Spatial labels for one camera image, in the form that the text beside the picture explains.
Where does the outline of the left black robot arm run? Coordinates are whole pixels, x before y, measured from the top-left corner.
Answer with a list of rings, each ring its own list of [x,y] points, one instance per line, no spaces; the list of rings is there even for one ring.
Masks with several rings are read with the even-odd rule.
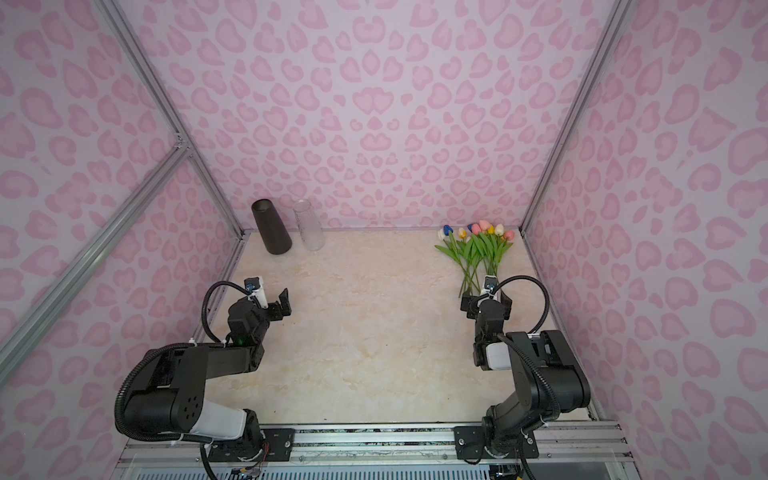
[[[271,447],[257,414],[207,400],[206,384],[255,372],[269,327],[291,314],[288,289],[266,305],[251,293],[229,308],[226,341],[175,343],[148,351],[118,390],[118,432],[142,442],[197,443],[213,461],[267,459]]]

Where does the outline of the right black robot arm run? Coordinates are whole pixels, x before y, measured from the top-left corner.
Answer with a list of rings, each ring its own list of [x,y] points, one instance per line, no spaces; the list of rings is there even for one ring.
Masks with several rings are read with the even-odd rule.
[[[461,300],[461,310],[474,321],[474,365],[484,371],[509,371],[514,384],[512,394],[489,407],[478,426],[453,429],[456,456],[469,464],[537,458],[534,432],[591,401],[586,375],[562,332],[506,333],[510,309],[509,301],[488,295]]]

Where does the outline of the clear glass vase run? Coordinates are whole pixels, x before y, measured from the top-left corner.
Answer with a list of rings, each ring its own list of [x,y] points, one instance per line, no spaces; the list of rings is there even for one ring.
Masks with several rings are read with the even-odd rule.
[[[304,247],[309,251],[320,250],[325,245],[325,237],[312,203],[308,199],[299,200],[293,212]]]

